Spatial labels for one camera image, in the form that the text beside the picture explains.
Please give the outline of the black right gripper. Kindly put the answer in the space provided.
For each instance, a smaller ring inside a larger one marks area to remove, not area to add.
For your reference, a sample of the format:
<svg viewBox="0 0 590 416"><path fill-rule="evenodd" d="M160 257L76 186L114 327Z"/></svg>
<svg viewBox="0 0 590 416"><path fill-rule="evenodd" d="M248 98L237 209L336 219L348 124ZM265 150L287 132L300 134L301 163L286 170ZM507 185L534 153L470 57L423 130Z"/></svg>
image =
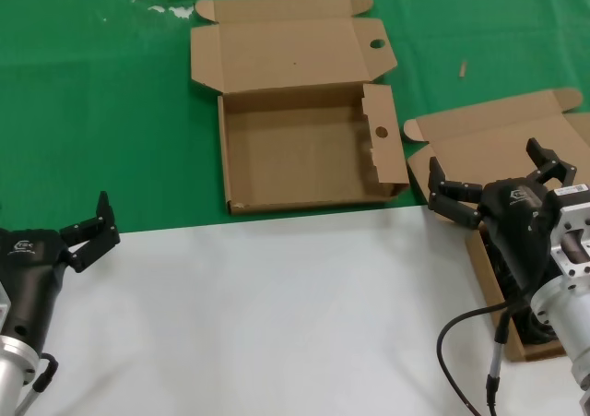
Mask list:
<svg viewBox="0 0 590 416"><path fill-rule="evenodd" d="M526 178L496 181L484 188L447 180L439 161L431 157L428 208L470 230L478 227L482 215L518 287L537 291L549 279L549 233L537 221L548 193L543 184L556 179L562 187L573 185L576 168L533 137L527 141L526 153L536 166Z"/></svg>

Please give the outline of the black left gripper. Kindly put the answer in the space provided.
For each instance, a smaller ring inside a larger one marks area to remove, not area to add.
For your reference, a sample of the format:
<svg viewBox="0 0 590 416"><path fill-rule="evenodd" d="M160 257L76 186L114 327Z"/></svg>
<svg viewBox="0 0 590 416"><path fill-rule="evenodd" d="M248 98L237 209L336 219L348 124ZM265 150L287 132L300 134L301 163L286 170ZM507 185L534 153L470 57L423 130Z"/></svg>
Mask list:
<svg viewBox="0 0 590 416"><path fill-rule="evenodd" d="M1 334L32 348L44 346L65 269L85 271L121 242L106 191L94 218L61 231L1 231L1 285L10 308ZM75 252L68 248L79 245Z"/></svg>

